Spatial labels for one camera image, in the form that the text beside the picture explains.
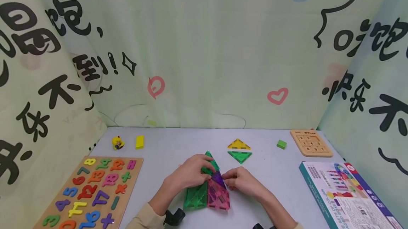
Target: sleeve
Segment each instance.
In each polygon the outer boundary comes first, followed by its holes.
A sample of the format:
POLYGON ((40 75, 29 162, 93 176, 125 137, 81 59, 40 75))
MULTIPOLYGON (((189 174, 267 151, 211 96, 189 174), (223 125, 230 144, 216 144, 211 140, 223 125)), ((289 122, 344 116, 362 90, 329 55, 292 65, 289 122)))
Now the sleeve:
POLYGON ((297 226, 293 229, 303 229, 303 226, 300 223, 298 223, 297 226))
POLYGON ((157 215, 152 207, 146 203, 126 226, 126 229, 163 229, 164 218, 166 218, 165 215, 157 215))

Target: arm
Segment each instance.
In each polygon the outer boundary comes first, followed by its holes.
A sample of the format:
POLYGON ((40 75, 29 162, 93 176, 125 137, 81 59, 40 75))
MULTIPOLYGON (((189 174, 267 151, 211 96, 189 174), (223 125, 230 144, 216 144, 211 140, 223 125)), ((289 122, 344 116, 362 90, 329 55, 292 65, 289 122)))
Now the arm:
POLYGON ((187 159, 183 165, 164 179, 163 184, 139 213, 126 226, 126 229, 162 229, 166 210, 174 197, 187 187, 199 186, 211 178, 208 174, 201 173, 201 167, 206 167, 215 172, 209 162, 213 158, 206 155, 194 155, 187 159))
POLYGON ((260 202, 277 229, 302 228, 293 220, 292 216, 285 210, 274 194, 266 189, 244 167, 231 169, 223 174, 222 178, 230 190, 240 190, 260 202))

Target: white table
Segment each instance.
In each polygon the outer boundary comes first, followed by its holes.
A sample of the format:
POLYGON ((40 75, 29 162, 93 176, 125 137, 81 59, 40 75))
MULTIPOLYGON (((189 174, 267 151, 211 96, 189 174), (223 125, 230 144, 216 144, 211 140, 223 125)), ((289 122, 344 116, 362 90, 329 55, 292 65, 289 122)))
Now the white table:
MULTIPOLYGON (((217 161, 221 173, 240 166, 227 153, 227 146, 236 138, 252 148, 253 154, 243 166, 276 195, 296 221, 303 224, 306 229, 328 229, 298 168, 302 161, 343 162, 324 134, 322 132, 319 134, 333 151, 333 157, 303 156, 289 130, 111 127, 99 140, 91 156, 144 158, 120 225, 121 229, 125 228, 142 205, 152 198, 163 179, 193 154, 209 150, 217 161), (138 135, 144 135, 144 148, 136 150, 135 140, 138 135), (115 136, 120 136, 125 143, 121 150, 112 149, 111 140, 115 136), (288 143, 285 150, 276 146, 279 139, 288 143)), ((171 203, 169 210, 172 213, 177 208, 182 208, 185 194, 185 191, 181 192, 171 203)), ((209 223, 219 229, 252 229, 257 223, 265 229, 272 226, 263 208, 250 197, 230 191, 230 199, 231 210, 228 212, 211 208, 186 211, 186 216, 178 228, 208 229, 209 223)))

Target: wooden number puzzle board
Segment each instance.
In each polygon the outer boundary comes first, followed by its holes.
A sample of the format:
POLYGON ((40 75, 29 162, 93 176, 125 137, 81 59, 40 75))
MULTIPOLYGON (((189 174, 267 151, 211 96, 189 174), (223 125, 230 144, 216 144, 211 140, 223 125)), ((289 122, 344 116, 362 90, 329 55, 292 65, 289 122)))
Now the wooden number puzzle board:
POLYGON ((85 156, 33 228, 119 228, 142 163, 85 156))
POLYGON ((333 152, 315 130, 291 130, 290 134, 304 156, 333 156, 333 152))

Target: black clip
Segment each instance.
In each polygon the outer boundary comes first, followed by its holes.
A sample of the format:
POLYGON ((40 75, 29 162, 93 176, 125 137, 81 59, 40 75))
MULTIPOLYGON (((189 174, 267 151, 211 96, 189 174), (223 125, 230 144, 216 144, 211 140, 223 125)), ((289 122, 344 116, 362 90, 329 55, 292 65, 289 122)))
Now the black clip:
POLYGON ((178 226, 185 216, 186 214, 181 208, 178 208, 174 215, 169 210, 166 210, 166 218, 163 225, 178 226))
POLYGON ((264 229, 260 223, 257 223, 252 229, 264 229))

